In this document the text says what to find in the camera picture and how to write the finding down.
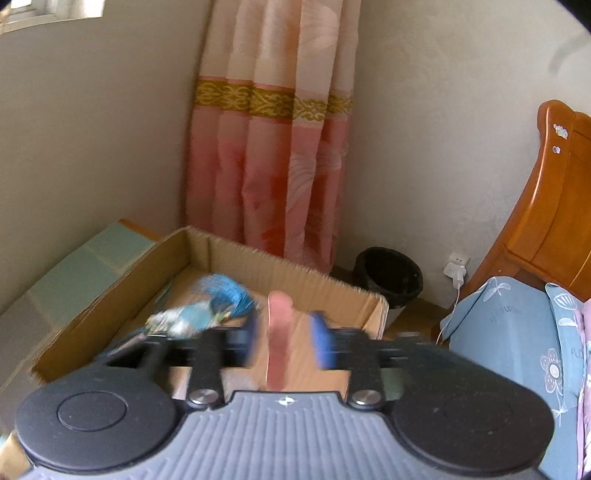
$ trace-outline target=blue rubber grip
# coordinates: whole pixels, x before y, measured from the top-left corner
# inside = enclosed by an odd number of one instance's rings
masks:
[[[312,345],[316,363],[320,368],[336,368],[334,337],[321,312],[314,312],[312,318]]]

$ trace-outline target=logo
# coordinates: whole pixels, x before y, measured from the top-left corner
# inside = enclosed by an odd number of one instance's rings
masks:
[[[286,395],[285,397],[277,400],[277,403],[283,407],[291,407],[294,403],[296,403],[296,401],[297,400],[294,400],[293,398]]]

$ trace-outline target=gold curtain border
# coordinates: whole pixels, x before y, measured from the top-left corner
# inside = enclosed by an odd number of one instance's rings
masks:
[[[328,102],[303,99],[293,91],[260,88],[248,83],[225,80],[199,80],[195,104],[214,106],[229,112],[246,112],[252,116],[272,119],[303,119],[323,122],[326,115],[348,115],[350,96],[329,94]]]

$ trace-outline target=cardboard box flap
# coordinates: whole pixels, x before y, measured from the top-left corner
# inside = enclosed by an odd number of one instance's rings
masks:
[[[109,345],[121,325],[135,317],[189,263],[189,251],[184,231],[154,245],[51,340],[37,357],[33,373],[50,382],[88,364]]]

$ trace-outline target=sticker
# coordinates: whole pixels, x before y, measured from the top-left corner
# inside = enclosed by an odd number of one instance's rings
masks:
[[[562,125],[554,124],[554,129],[556,130],[556,135],[559,137],[564,138],[565,140],[569,137],[569,133],[566,131],[565,127]]]

